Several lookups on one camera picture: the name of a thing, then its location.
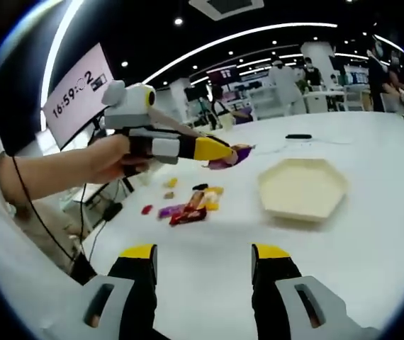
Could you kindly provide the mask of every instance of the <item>air vent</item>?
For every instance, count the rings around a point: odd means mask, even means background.
[[[264,7],[264,0],[189,0],[189,4],[217,21],[253,9],[260,9]]]

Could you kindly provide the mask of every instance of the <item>hand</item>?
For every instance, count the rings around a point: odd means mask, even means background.
[[[90,183],[108,183],[125,176],[124,166],[134,166],[136,172],[149,169],[149,159],[129,155],[130,141],[124,135],[97,140],[87,149],[90,153],[92,175]]]

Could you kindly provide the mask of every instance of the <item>ceiling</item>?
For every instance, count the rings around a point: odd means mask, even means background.
[[[150,84],[159,88],[180,77],[193,75],[198,70],[215,64],[238,63],[240,56],[266,50],[243,57],[244,62],[271,57],[275,47],[297,45],[279,49],[281,54],[299,53],[299,45],[305,41],[331,42],[337,52],[358,51],[365,55],[362,32],[381,34],[393,41],[390,26],[377,14],[383,12],[380,1],[345,0],[324,1],[280,1],[265,0],[265,7],[241,13],[221,21],[213,21],[190,6],[188,1],[124,1],[86,0],[78,10],[62,41],[56,59],[50,90],[52,90],[72,65],[96,43],[101,46],[117,79],[127,84],[143,81],[163,66],[197,47],[244,30],[277,23],[320,22],[336,23],[338,28],[279,28],[253,33],[236,38],[200,52],[153,79]],[[174,25],[180,16],[184,24]],[[121,67],[128,61],[127,67]]]

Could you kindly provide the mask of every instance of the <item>hexagonal tray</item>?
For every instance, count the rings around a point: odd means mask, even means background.
[[[319,222],[336,208],[348,182],[325,159],[285,159],[259,175],[259,188],[271,214]]]

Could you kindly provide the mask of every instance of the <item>white pillar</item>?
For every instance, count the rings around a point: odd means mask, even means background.
[[[187,78],[180,78],[170,84],[172,97],[180,114],[180,122],[185,123],[188,117],[188,100],[184,89],[191,86],[191,82]]]
[[[328,42],[305,42],[301,46],[301,53],[304,57],[309,57],[322,74],[322,81],[327,87],[332,85],[331,74],[337,74],[333,69],[330,55],[335,56],[331,45]]]

